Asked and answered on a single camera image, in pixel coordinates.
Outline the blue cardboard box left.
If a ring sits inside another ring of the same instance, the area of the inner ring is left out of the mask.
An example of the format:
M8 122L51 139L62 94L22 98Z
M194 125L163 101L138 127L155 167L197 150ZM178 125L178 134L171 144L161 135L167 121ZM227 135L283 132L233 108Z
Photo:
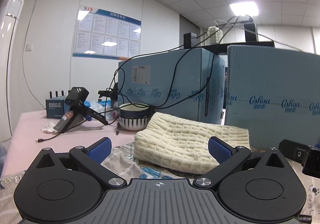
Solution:
M157 112L221 123L225 60L204 48L119 62L119 104L144 103Z

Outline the wall notice board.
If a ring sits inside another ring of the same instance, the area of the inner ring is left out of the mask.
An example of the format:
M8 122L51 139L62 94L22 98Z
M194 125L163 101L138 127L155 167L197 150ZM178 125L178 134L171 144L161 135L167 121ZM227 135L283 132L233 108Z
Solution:
M141 30L139 20L81 5L72 56L126 60L140 54Z

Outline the crumpled white tissue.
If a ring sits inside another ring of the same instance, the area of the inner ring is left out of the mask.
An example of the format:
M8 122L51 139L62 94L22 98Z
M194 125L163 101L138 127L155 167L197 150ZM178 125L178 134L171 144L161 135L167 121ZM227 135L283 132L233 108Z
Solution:
M41 128L41 132L46 134L56 134L58 133L58 131L54 127L55 123L50 122L46 124L43 128Z

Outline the blue cardboard box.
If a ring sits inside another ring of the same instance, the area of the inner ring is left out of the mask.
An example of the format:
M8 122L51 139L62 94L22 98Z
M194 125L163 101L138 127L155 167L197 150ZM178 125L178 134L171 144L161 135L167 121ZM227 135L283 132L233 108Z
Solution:
M221 123L225 60L204 48L119 62L119 104L144 103L157 112Z
M230 45L225 124L248 129L256 149L319 143L319 56Z

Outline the white knitted item on boxes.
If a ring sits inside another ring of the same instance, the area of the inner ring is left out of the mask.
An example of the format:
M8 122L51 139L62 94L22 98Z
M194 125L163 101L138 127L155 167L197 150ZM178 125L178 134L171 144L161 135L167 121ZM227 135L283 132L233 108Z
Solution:
M207 30L210 45L223 43L223 31L217 26L210 26Z

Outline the striped ceramic bowl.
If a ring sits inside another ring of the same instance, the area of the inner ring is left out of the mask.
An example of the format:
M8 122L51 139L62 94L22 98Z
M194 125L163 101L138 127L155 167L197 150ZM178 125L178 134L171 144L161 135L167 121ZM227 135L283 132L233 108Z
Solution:
M119 106L119 122L125 130L143 130L148 125L150 118L150 107L147 104L125 103Z

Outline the blue cardboard box right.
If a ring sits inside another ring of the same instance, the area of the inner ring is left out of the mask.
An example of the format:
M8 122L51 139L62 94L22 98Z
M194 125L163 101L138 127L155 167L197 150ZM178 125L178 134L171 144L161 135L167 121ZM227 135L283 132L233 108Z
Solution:
M225 124L248 129L256 149L319 143L319 56L230 45Z

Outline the white air conditioner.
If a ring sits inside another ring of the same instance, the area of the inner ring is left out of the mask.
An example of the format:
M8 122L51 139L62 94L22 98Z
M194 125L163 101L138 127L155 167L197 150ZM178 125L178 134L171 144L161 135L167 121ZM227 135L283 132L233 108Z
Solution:
M12 136L10 123L10 65L15 31L24 0L1 0L1 142Z

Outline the small dark blue box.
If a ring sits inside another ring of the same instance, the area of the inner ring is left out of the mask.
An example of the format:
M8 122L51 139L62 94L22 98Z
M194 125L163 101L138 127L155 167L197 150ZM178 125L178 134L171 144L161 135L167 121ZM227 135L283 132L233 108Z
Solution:
M49 92L49 98L46 99L46 114L47 118L61 119L63 115L69 110L69 106L65 104L66 95L62 90L60 93L55 91Z

